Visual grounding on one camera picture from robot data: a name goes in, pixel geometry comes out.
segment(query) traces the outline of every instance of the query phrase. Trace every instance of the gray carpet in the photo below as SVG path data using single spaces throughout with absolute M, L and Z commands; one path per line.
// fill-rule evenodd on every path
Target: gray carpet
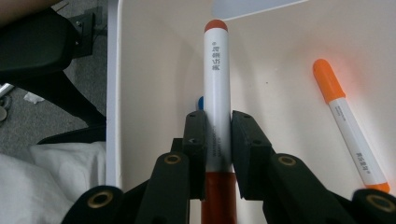
M 106 32 L 107 0 L 66 0 L 54 6 L 63 7 L 58 13 L 70 18 L 84 13 L 84 10 L 102 7 L 103 24 L 95 27 Z M 95 35 L 93 55 L 73 60 L 65 70 L 76 87 L 100 112 L 106 114 L 106 60 L 107 37 Z M 0 152 L 19 157 L 22 150 L 39 140 L 58 133 L 84 128 L 87 125 L 48 101 L 36 105 L 23 100 L 26 91 L 15 88 L 9 93 L 12 105 L 7 119 L 0 124 Z

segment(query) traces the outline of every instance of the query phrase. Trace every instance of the white surface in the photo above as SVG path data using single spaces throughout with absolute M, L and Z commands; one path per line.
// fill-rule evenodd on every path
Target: white surface
M 233 20 L 304 1 L 306 0 L 214 0 L 212 14 L 221 20 Z
M 149 178 L 203 95 L 210 10 L 211 1 L 120 1 L 112 147 L 124 189 Z M 395 11 L 394 1 L 310 0 L 227 21 L 232 109 L 253 116 L 276 152 L 299 157 L 348 199 L 363 184 L 312 65 L 318 58 L 332 65 L 395 195 Z M 262 222 L 261 203 L 238 206 L 239 223 Z M 191 211 L 199 223 L 199 203 Z
M 120 187 L 120 76 L 117 75 L 119 0 L 108 0 L 107 3 L 106 184 Z

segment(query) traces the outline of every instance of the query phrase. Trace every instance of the chair base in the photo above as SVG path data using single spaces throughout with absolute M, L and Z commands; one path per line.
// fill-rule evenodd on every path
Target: chair base
M 47 137 L 38 145 L 58 144 L 58 143 L 93 143 L 106 141 L 106 125 L 88 127 L 85 129 L 75 130 L 68 133 L 61 133 Z

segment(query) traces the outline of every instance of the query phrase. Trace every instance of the orange marker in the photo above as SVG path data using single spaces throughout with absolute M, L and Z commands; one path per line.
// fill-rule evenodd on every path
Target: orange marker
M 315 61 L 314 76 L 346 141 L 364 185 L 368 189 L 379 189 L 388 193 L 390 187 L 387 179 L 376 162 L 358 122 L 353 117 L 347 104 L 346 94 L 341 89 L 329 63 L 323 59 Z

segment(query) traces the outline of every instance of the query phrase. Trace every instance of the blue object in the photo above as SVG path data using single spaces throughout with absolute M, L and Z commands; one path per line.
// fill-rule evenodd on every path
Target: blue object
M 203 110 L 204 109 L 204 96 L 201 96 L 198 100 L 198 109 Z

